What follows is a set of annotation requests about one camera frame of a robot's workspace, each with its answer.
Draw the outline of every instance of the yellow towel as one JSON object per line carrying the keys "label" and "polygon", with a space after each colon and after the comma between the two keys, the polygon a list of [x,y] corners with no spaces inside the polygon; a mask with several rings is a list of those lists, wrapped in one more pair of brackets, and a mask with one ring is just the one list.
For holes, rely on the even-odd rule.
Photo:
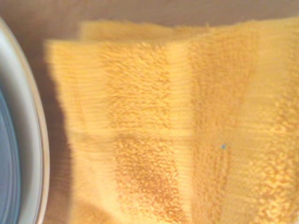
{"label": "yellow towel", "polygon": [[299,18],[86,22],[49,41],[72,224],[288,224],[299,210]]}

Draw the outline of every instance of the white bowl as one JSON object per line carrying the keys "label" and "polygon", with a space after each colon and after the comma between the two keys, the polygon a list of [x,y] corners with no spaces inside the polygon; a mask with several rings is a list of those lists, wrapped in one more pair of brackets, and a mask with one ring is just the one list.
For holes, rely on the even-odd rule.
{"label": "white bowl", "polygon": [[22,186],[19,224],[42,224],[50,180],[47,126],[30,67],[1,18],[0,88],[11,112],[20,153]]}

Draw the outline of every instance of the table surface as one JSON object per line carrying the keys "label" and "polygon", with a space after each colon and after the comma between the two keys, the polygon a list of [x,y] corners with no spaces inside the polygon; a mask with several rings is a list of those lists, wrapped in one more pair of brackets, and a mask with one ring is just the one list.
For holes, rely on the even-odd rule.
{"label": "table surface", "polygon": [[43,60],[44,40],[75,38],[82,20],[221,25],[297,15],[296,0],[0,0],[0,16],[28,58],[47,120],[51,175],[44,224],[68,223],[71,201],[71,150],[55,84]]}

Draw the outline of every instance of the bowl rim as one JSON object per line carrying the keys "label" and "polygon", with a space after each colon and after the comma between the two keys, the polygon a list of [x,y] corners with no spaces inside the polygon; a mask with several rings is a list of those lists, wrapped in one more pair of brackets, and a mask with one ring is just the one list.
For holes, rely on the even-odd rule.
{"label": "bowl rim", "polygon": [[28,85],[32,94],[34,107],[37,114],[37,122],[40,129],[40,141],[42,146],[42,161],[43,161],[43,171],[42,171],[42,189],[41,189],[41,198],[40,205],[37,212],[36,224],[42,224],[46,212],[48,193],[49,193],[49,184],[50,184],[50,148],[49,148],[49,138],[48,138],[48,129],[46,124],[46,118],[43,111],[43,105],[40,98],[40,94],[34,79],[33,73],[29,66],[29,63],[19,45],[13,33],[10,31],[6,23],[0,17],[0,29],[6,35],[8,41],[10,42],[13,51],[16,53],[20,64],[23,68],[24,73],[28,81]]}

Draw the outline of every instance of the folded towel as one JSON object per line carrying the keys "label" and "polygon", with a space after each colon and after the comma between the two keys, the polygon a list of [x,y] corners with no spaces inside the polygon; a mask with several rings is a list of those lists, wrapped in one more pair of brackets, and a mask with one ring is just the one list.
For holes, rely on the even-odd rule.
{"label": "folded towel", "polygon": [[85,22],[49,41],[72,224],[280,224],[299,211],[299,18]]}

